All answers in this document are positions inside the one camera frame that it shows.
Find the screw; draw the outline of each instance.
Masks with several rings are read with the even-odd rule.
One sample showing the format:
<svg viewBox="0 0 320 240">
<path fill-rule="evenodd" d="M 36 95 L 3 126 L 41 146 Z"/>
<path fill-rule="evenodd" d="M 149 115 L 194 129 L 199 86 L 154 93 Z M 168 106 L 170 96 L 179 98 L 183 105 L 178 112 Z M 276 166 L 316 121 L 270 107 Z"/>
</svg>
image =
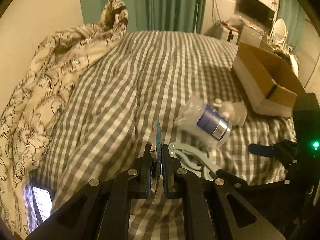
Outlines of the screw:
<svg viewBox="0 0 320 240">
<path fill-rule="evenodd" d="M 224 185 L 224 180 L 223 180 L 223 179 L 220 179 L 220 178 L 215 179 L 214 182 L 215 182 L 215 184 L 218 185 L 218 186 Z"/>
<path fill-rule="evenodd" d="M 187 173 L 187 170 L 184 168 L 179 168 L 177 169 L 177 173 L 180 175 L 185 175 Z"/>
<path fill-rule="evenodd" d="M 138 171 L 136 169 L 128 170 L 128 175 L 130 175 L 130 176 L 134 176 L 134 175 L 137 175 L 137 174 L 138 174 Z"/>
<path fill-rule="evenodd" d="M 93 186 L 93 187 L 94 186 L 98 186 L 99 183 L 100 183 L 100 181 L 98 179 L 92 179 L 92 180 L 89 181 L 89 185 Z"/>
</svg>

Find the black strap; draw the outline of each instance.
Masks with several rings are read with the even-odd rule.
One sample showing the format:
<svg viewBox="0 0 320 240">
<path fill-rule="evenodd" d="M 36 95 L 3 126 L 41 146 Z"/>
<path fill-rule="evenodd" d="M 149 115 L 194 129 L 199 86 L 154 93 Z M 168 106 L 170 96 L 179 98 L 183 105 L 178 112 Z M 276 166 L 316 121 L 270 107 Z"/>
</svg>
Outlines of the black strap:
<svg viewBox="0 0 320 240">
<path fill-rule="evenodd" d="M 273 93 L 276 91 L 277 87 L 278 86 L 276 84 L 273 85 L 273 87 L 270 89 L 270 91 L 266 94 L 266 99 L 269 99 L 273 95 Z"/>
<path fill-rule="evenodd" d="M 232 31 L 229 30 L 229 35 L 228 35 L 228 39 L 227 41 L 230 41 L 231 39 L 233 39 L 234 35 L 232 34 Z"/>
</svg>

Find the phone screen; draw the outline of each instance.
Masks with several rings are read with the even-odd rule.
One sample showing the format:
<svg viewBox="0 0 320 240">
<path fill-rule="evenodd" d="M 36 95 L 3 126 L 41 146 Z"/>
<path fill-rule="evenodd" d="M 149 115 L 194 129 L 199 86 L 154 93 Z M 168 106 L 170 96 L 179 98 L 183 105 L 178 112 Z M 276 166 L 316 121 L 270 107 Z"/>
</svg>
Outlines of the phone screen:
<svg viewBox="0 0 320 240">
<path fill-rule="evenodd" d="M 50 217 L 50 211 L 52 208 L 49 191 L 42 188 L 33 187 L 33 194 L 35 196 L 40 216 L 44 222 L 48 217 Z"/>
</svg>

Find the oval mirror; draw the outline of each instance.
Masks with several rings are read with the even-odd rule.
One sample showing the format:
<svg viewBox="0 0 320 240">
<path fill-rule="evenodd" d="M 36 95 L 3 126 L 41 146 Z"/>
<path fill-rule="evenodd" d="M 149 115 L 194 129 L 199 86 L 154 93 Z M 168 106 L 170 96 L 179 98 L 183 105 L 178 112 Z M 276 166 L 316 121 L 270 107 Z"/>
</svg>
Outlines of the oval mirror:
<svg viewBox="0 0 320 240">
<path fill-rule="evenodd" d="M 277 37 L 277 43 L 284 42 L 286 36 L 287 28 L 283 19 L 276 20 L 273 26 L 273 33 Z"/>
</svg>

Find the gray and white checkered sheet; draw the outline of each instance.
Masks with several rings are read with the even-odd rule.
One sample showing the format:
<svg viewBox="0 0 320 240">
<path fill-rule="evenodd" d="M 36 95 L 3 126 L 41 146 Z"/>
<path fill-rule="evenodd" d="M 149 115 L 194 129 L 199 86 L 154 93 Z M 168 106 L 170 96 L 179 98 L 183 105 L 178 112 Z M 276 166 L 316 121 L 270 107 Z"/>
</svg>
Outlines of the gray and white checkered sheet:
<svg viewBox="0 0 320 240">
<path fill-rule="evenodd" d="M 51 148 L 35 179 L 57 191 L 59 208 L 90 179 L 111 179 L 130 168 L 153 140 L 159 117 L 164 143 L 196 139 L 173 125 L 192 94 L 239 102 L 230 68 L 237 46 L 192 33 L 143 31 L 126 35 L 119 46 L 87 70 L 58 121 Z M 248 115 L 211 159 L 249 184 L 283 179 L 272 159 L 251 155 L 250 143 L 294 140 L 292 120 Z M 160 186 L 152 200 L 132 202 L 129 239 L 184 239 L 181 200 L 166 200 Z"/>
</svg>

